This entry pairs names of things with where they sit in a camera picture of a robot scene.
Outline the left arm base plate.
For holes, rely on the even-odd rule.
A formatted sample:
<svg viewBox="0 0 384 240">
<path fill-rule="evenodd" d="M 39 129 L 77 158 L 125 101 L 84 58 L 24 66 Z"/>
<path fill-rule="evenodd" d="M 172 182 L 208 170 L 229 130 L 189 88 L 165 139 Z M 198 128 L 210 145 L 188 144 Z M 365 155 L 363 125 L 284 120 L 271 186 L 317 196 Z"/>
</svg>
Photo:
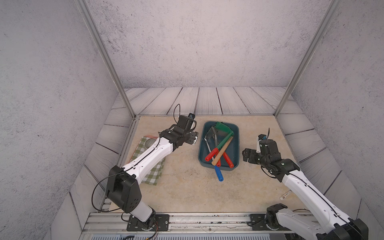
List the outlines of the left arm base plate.
<svg viewBox="0 0 384 240">
<path fill-rule="evenodd" d="M 169 229 L 170 215 L 154 214 L 146 222 L 141 222 L 138 218 L 130 216 L 127 225 L 128 232 L 147 232 L 160 231 L 166 232 Z"/>
</svg>

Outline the steel hoe with blue grip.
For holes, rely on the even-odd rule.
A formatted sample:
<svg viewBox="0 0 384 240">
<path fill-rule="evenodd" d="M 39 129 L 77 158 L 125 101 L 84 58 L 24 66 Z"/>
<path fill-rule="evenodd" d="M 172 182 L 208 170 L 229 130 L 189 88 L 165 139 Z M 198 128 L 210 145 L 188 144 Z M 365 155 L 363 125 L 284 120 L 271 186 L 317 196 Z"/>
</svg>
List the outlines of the steel hoe with blue grip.
<svg viewBox="0 0 384 240">
<path fill-rule="evenodd" d="M 211 158 L 211 160 L 212 160 L 212 164 L 215 164 L 215 165 L 214 165 L 214 169 L 215 169 L 216 175 L 217 175 L 217 177 L 218 177 L 218 180 L 219 180 L 220 182 L 222 182 L 222 181 L 224 180 L 224 177 L 223 177 L 223 175 L 222 175 L 222 172 L 221 172 L 221 170 L 220 170 L 220 167 L 217 166 L 217 163 L 218 163 L 218 162 L 215 160 L 215 157 L 216 157 L 216 154 L 217 154 L 217 149 L 215 149 L 215 152 L 212 152 L 211 147 L 210 147 L 210 144 L 209 144 L 209 142 L 208 142 L 208 140 L 211 139 L 214 135 L 215 135 L 215 134 L 214 134 L 214 131 L 213 131 L 213 127 L 211 127 L 211 128 L 208 130 L 208 132 L 207 132 L 207 134 L 206 134 L 204 140 L 205 140 L 206 145 L 207 145 L 207 148 L 208 148 L 208 158 Z"/>
</svg>

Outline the aluminium front rail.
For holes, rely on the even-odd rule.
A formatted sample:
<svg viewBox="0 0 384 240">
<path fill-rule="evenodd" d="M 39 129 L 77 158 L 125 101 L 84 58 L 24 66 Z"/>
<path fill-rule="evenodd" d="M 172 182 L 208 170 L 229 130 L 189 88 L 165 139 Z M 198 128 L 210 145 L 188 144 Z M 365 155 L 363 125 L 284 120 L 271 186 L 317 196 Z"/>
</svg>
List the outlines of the aluminium front rail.
<svg viewBox="0 0 384 240">
<path fill-rule="evenodd" d="M 253 231 L 250 214 L 259 213 L 169 213 L 166 232 L 128 232 L 128 215 L 90 214 L 81 240 L 299 240 L 294 231 Z"/>
</svg>

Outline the grey ribbed glass cup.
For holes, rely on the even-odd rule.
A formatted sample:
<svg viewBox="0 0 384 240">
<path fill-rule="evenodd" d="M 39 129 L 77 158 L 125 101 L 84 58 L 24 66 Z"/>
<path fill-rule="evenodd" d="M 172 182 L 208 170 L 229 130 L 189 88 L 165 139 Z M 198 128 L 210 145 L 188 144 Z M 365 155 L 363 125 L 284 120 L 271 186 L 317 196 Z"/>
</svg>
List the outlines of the grey ribbed glass cup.
<svg viewBox="0 0 384 240">
<path fill-rule="evenodd" d="M 147 139 L 145 142 L 146 149 L 149 149 L 155 142 L 156 142 L 156 139 Z"/>
</svg>

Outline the grey hoe red grip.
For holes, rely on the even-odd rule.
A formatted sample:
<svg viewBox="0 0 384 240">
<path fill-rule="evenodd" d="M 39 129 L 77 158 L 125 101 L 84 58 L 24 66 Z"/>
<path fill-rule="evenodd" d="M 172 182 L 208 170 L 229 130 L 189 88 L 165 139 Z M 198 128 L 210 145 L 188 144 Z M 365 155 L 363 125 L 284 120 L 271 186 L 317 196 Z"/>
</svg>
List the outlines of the grey hoe red grip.
<svg viewBox="0 0 384 240">
<path fill-rule="evenodd" d="M 229 168 L 231 169 L 234 168 L 234 164 L 226 152 L 223 153 L 223 157 L 226 160 L 227 164 L 229 165 Z"/>
<path fill-rule="evenodd" d="M 219 152 L 219 150 L 217 148 L 217 145 L 218 145 L 217 131 L 216 131 L 215 127 L 212 126 L 211 129 L 209 130 L 209 132 L 212 135 L 211 138 L 214 139 L 214 148 L 212 150 L 210 150 L 211 160 L 212 160 L 212 162 L 214 162 L 214 159 Z"/>
</svg>

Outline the green hoe with red grip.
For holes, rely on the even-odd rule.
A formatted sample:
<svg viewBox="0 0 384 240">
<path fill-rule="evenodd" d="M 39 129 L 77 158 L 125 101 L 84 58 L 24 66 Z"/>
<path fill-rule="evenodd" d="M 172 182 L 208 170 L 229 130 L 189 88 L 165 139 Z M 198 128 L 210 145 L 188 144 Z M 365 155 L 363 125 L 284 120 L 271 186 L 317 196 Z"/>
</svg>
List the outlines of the green hoe with red grip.
<svg viewBox="0 0 384 240">
<path fill-rule="evenodd" d="M 220 151 L 221 148 L 223 147 L 223 145 L 227 142 L 227 140 L 229 139 L 229 137 L 233 137 L 234 135 L 234 131 L 227 125 L 225 125 L 224 123 L 222 122 L 217 122 L 215 125 L 214 125 L 216 131 L 217 131 L 217 135 L 221 136 L 222 139 L 220 142 L 218 142 L 218 145 L 217 145 L 217 148 L 218 150 Z M 208 161 L 209 159 L 211 158 L 208 158 L 208 155 L 205 157 L 205 160 Z"/>
</svg>

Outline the green white checkered cloth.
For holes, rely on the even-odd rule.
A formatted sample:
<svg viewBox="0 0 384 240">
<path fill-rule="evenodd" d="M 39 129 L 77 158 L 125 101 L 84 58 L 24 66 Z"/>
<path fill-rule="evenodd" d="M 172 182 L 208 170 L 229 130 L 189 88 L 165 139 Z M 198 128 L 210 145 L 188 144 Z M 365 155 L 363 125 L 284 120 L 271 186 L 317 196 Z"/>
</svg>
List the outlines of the green white checkered cloth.
<svg viewBox="0 0 384 240">
<path fill-rule="evenodd" d="M 149 173 L 143 178 L 142 184 L 156 186 L 160 177 L 162 176 L 163 169 L 165 166 L 166 158 L 163 158 L 160 162 L 158 162 Z"/>
</svg>

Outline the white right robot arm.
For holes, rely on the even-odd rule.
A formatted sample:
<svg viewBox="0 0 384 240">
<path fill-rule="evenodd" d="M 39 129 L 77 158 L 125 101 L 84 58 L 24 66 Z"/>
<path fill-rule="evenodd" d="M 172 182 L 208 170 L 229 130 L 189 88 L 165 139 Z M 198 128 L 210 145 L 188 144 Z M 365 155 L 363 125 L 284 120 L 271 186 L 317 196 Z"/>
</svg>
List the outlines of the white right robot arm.
<svg viewBox="0 0 384 240">
<path fill-rule="evenodd" d="M 291 159 L 282 159 L 277 143 L 260 135 L 255 150 L 244 149 L 245 162 L 260 165 L 269 177 L 277 179 L 289 188 L 316 222 L 307 220 L 284 204 L 267 208 L 266 226 L 277 231 L 287 228 L 305 240 L 367 240 L 369 228 L 361 219 L 352 219 L 328 200 L 305 176 L 301 168 Z"/>
</svg>

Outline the teal plastic storage box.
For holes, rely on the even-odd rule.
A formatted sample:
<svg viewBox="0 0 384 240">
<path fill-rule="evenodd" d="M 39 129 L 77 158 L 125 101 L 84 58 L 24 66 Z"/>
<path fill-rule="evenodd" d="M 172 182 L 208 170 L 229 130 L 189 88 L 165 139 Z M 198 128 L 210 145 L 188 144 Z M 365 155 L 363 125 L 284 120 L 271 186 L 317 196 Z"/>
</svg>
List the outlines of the teal plastic storage box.
<svg viewBox="0 0 384 240">
<path fill-rule="evenodd" d="M 204 124 L 203 130 L 202 130 L 202 139 L 200 142 L 199 147 L 199 153 L 198 153 L 198 160 L 200 164 L 203 167 L 211 168 L 213 169 L 214 166 L 211 164 L 212 160 L 209 160 L 208 162 L 205 160 L 205 157 L 210 153 L 209 149 L 207 148 L 207 144 L 205 141 L 205 137 L 212 126 L 215 126 L 217 122 L 214 121 L 208 121 Z M 233 132 L 233 140 L 230 142 L 229 146 L 226 149 L 226 154 L 229 156 L 229 159 L 234 164 L 233 168 L 230 168 L 228 163 L 226 162 L 225 158 L 221 157 L 221 171 L 232 171 L 239 165 L 239 155 L 240 155 L 240 134 L 239 134 L 239 128 L 235 124 L 222 122 L 222 124 L 228 126 Z"/>
</svg>

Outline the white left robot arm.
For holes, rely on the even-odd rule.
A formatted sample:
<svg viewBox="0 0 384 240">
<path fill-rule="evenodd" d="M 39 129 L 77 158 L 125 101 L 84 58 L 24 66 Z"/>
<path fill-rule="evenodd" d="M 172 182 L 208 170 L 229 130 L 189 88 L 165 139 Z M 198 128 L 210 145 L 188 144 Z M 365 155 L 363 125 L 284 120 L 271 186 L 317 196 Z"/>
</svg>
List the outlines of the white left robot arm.
<svg viewBox="0 0 384 240">
<path fill-rule="evenodd" d="M 144 228 L 148 229 L 155 224 L 156 211 L 143 202 L 140 183 L 150 170 L 178 147 L 184 143 L 196 143 L 199 135 L 195 132 L 196 125 L 194 114 L 179 116 L 178 122 L 160 132 L 155 143 L 139 157 L 121 168 L 111 168 L 106 188 L 107 198 L 124 213 L 139 220 Z"/>
</svg>

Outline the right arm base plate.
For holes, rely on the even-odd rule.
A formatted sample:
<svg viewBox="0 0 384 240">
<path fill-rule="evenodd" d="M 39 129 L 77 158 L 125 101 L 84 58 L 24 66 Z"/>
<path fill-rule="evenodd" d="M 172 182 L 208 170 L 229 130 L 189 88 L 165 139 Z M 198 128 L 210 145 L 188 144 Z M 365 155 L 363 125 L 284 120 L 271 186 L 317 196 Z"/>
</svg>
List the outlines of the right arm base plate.
<svg viewBox="0 0 384 240">
<path fill-rule="evenodd" d="M 267 225 L 266 214 L 250 214 L 250 221 L 247 222 L 247 225 L 253 231 L 290 231 L 282 226 L 270 228 Z"/>
</svg>

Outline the wooden handled hoe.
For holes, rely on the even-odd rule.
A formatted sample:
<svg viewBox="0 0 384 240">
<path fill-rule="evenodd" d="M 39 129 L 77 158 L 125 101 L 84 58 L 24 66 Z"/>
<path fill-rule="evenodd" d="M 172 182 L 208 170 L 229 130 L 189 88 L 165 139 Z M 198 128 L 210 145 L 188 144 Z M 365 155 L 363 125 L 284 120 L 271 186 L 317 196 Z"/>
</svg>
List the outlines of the wooden handled hoe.
<svg viewBox="0 0 384 240">
<path fill-rule="evenodd" d="M 223 145 L 223 147 L 221 148 L 221 150 L 218 152 L 217 156 L 214 158 L 214 160 L 212 161 L 212 165 L 213 166 L 216 166 L 217 163 L 219 162 L 220 158 L 222 157 L 223 153 L 226 151 L 226 149 L 228 148 L 228 146 L 230 145 L 231 141 L 232 141 L 233 137 L 229 137 L 229 139 L 227 140 L 227 142 Z"/>
</svg>

